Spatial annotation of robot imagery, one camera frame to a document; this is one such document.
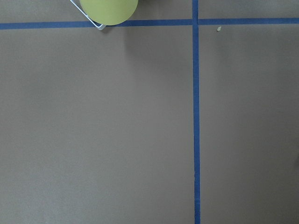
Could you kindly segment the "yellow upturned cup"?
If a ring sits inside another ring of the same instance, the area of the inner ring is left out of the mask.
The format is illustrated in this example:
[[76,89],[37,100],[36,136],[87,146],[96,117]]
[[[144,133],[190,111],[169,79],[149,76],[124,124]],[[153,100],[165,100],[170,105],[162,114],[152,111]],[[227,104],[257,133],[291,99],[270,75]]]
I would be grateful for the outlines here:
[[80,0],[79,2],[89,18],[109,26],[128,20],[138,5],[138,0]]

